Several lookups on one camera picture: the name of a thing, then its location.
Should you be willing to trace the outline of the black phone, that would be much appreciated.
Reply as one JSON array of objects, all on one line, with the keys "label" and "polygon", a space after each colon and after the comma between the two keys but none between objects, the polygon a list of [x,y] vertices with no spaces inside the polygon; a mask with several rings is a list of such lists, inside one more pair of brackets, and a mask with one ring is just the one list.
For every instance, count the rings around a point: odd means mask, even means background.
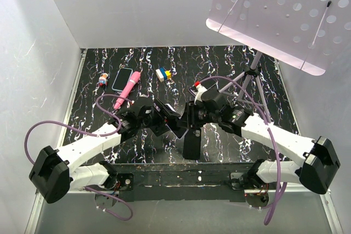
[{"label": "black phone", "polygon": [[189,160],[200,159],[201,129],[189,129],[184,135],[183,157]]}]

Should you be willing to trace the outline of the lilac phone case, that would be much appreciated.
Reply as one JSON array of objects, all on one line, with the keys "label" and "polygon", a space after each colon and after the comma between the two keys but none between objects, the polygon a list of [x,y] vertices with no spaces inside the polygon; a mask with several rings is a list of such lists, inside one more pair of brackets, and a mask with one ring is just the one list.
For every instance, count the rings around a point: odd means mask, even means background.
[{"label": "lilac phone case", "polygon": [[181,139],[186,133],[186,129],[180,129],[173,132],[178,139]]}]

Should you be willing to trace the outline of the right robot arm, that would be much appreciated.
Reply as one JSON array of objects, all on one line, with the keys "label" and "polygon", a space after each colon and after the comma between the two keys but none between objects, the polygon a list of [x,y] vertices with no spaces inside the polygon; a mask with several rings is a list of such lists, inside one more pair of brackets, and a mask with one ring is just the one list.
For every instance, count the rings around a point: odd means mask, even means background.
[{"label": "right robot arm", "polygon": [[199,92],[194,101],[186,103],[177,128],[185,135],[183,156],[198,159],[201,128],[216,123],[225,132],[250,139],[288,157],[288,161],[259,159],[236,182],[246,187],[262,188],[273,182],[301,184],[308,190],[325,194],[341,164],[330,139],[303,137],[271,123],[240,106],[230,106],[215,91]]}]

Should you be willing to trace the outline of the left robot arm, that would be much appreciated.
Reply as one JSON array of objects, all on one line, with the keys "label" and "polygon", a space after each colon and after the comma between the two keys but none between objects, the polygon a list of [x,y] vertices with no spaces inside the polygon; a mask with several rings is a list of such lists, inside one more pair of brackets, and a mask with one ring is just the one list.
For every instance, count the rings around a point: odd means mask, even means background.
[{"label": "left robot arm", "polygon": [[62,199],[70,190],[86,186],[114,189],[119,179],[112,165],[85,162],[134,137],[141,129],[149,128],[159,136],[176,126],[179,118],[180,114],[168,104],[141,98],[96,130],[97,136],[87,135],[58,149],[43,148],[29,179],[49,204]]}]

